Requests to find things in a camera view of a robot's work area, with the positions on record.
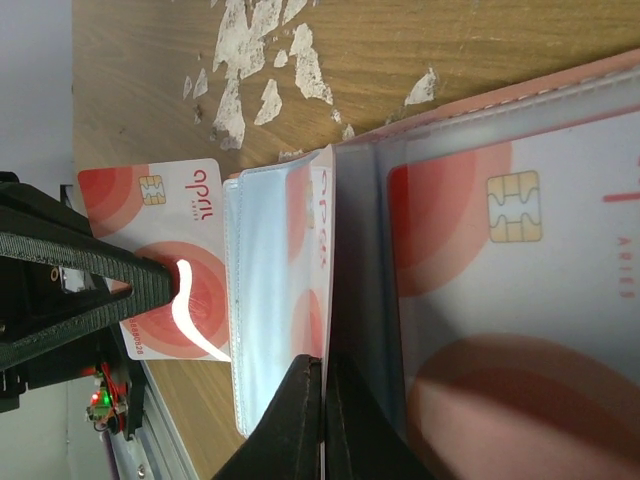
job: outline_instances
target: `wallet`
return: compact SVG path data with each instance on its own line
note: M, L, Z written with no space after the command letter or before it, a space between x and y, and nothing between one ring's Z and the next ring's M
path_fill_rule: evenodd
M227 180L240 432L294 353L339 350L444 478L514 478L518 465L637 478L639 132L634 50ZM308 286L291 273L289 209L304 196L288 196L287 179L321 155L335 178L320 302L331 340L292 348Z

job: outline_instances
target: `wooden surface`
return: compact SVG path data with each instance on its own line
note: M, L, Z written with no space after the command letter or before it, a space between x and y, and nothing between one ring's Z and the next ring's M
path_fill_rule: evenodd
M278 49L292 42L285 30L305 22L335 107L356 133L640 46L640 0L320 0L269 35L278 40L269 38L265 68L240 86L244 146L225 152L209 140L225 86L226 67L211 71L225 5L209 3L74 0L78 169L214 157L226 176L272 163L280 151L339 141L331 107L305 100L295 86L295 62L273 67ZM195 81L202 67L209 92L183 101L185 76ZM403 109L429 67L438 75L435 101ZM278 82L282 111L256 127L269 78ZM204 113L197 126L196 103ZM152 362L151 369L198 474L210 478L241 442L229 366L176 361Z

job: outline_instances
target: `white wall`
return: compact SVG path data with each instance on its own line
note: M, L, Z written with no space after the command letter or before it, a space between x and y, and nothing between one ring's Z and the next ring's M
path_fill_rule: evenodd
M71 67L71 0L0 0L0 170L54 196L73 178ZM83 420L93 390L34 390L0 414L0 478L109 478Z

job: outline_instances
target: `white residue patch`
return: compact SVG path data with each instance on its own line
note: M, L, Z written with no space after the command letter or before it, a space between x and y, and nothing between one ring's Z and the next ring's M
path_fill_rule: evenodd
M278 162L287 161L293 157L297 157L298 155L302 155L302 150L296 150L295 152L280 152L278 154Z
M284 67L289 61L289 55L286 50L280 50L276 55L276 59L273 61L273 66L276 68Z
M342 123L342 115L340 115L340 112L338 111L337 108L334 108L333 110L331 110L331 120L333 120L336 123Z
M405 106L431 102L434 100L436 98L436 81L436 72L433 71L433 68L429 67L429 70L427 70L424 77L418 80L418 83L414 85L411 93L409 93L407 98L405 98Z
M213 121L213 128L216 131L227 131L229 136L220 142L223 150L240 149L244 141L244 119L242 118L242 104L240 103L240 93L238 86L240 82L237 78L227 80L216 119Z
M187 75L187 78L184 79L184 87L182 87L182 99L186 100L189 96L189 92L193 88L193 82L191 81L191 77Z
M253 123L256 125L264 125L278 116L282 108L282 99L278 94L278 83L270 79L262 93L262 108L258 112Z
M307 0L289 0L287 2L287 7L284 9L282 24L284 25L285 23L289 23L293 20L293 17L299 14L306 4Z
M355 136L356 132L353 131L353 127L350 123L347 124L347 126L344 127L344 130L342 130L342 140L349 140Z
M278 27L282 0L259 1L253 10L251 28L244 0L226 0L226 6L218 30L213 71L225 62L225 77L242 80L264 67L264 36Z
M304 98L319 98L333 105L333 94L324 83L318 53L313 49L313 33L306 23L295 30L290 55L296 57L296 85Z
M193 87L193 98L198 98L209 90L209 80L207 79L207 72L205 69L200 70L198 80L196 80L196 86Z

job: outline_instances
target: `wooden table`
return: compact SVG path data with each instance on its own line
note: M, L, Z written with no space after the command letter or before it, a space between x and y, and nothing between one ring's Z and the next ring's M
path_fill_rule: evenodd
M281 151L340 141L343 126L331 121L331 107L305 100L295 86L295 62L273 67L277 51L291 45L290 30L305 22L335 107L356 133L640 46L640 0L320 0L316 7L310 0L269 34L265 68L240 85L244 145L223 151L209 135L225 87L225 68L211 71L225 4L209 3L74 1L78 169L214 157L226 176L275 162ZM195 80L202 67L209 92L183 101L186 75ZM403 109L429 67L438 75L435 100ZM269 78L278 82L282 111L256 127ZM241 443L229 365L156 361L150 368L198 474L210 478Z

